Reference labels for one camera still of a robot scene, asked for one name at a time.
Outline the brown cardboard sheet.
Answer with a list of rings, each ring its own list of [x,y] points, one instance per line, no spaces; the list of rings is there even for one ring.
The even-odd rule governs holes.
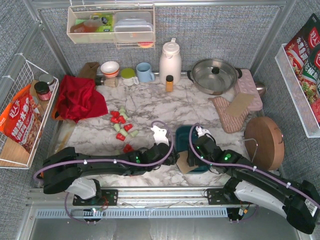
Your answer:
[[[254,95],[240,92],[234,100],[229,104],[226,113],[232,117],[238,118],[252,103]]]
[[[181,171],[182,174],[187,174],[193,170],[195,170],[198,166],[189,166],[187,163],[188,151],[182,151],[179,153],[179,158],[176,162],[177,167]]]

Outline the teal storage basket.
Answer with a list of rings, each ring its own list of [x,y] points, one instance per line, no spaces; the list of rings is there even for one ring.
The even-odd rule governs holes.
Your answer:
[[[178,153],[187,151],[189,146],[189,133],[192,125],[181,125],[175,131],[175,149]],[[205,166],[199,166],[188,174],[203,174],[208,171]]]

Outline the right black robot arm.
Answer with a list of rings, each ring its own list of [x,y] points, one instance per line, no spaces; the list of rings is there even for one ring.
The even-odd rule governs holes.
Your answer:
[[[189,156],[230,178],[223,187],[227,202],[248,202],[269,209],[304,234],[312,234],[320,219],[320,195],[307,180],[302,183],[261,170],[241,154],[222,150],[209,135],[189,141]]]

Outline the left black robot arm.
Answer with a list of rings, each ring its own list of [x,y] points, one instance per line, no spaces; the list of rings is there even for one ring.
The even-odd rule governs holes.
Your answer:
[[[74,147],[66,147],[43,161],[43,192],[47,195],[66,192],[72,183],[83,177],[95,175],[140,176],[162,165],[177,163],[180,155],[172,144],[159,143],[151,148],[140,148],[131,152],[98,156],[76,153]]]

